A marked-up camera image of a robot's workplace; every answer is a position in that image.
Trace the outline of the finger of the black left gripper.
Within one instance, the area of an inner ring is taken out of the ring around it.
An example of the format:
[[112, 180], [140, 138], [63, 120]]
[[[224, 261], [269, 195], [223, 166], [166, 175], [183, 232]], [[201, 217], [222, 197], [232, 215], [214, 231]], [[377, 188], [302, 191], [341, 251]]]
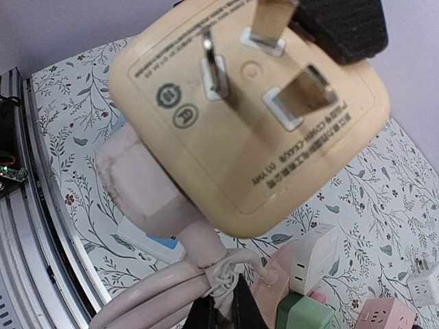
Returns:
[[342, 65], [373, 58], [389, 42], [379, 0], [300, 1], [291, 29]]

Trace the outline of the pink cube socket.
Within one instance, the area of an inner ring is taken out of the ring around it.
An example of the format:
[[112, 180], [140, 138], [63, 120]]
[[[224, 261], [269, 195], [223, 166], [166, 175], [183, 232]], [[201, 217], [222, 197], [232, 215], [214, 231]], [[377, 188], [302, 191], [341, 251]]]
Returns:
[[416, 313], [395, 297], [369, 299], [363, 305], [355, 328], [412, 328]]

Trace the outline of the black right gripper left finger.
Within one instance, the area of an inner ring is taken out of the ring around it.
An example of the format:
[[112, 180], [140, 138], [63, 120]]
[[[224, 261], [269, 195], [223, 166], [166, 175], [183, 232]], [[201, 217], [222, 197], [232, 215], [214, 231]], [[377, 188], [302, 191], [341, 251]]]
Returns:
[[211, 296], [199, 298], [189, 311], [183, 329], [217, 329], [217, 311]]

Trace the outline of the beige cube socket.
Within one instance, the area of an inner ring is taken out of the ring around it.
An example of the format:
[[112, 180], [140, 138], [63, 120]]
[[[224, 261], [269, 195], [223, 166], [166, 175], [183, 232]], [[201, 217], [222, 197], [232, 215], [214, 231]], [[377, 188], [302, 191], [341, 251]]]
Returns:
[[388, 120], [369, 59], [336, 63], [289, 27], [300, 1], [183, 1], [110, 66], [111, 99], [223, 233], [260, 236]]

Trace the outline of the white cube socket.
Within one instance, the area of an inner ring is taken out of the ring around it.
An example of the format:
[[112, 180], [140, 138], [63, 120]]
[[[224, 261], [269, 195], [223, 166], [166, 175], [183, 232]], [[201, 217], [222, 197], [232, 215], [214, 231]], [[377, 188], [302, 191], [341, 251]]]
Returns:
[[407, 287], [416, 307], [438, 305], [438, 262], [420, 261], [407, 279]]

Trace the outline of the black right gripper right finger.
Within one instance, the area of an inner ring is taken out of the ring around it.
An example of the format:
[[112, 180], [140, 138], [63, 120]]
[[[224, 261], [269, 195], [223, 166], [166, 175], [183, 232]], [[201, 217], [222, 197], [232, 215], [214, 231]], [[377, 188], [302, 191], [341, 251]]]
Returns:
[[237, 285], [233, 290], [232, 315], [233, 328], [268, 329], [242, 274], [239, 274]]

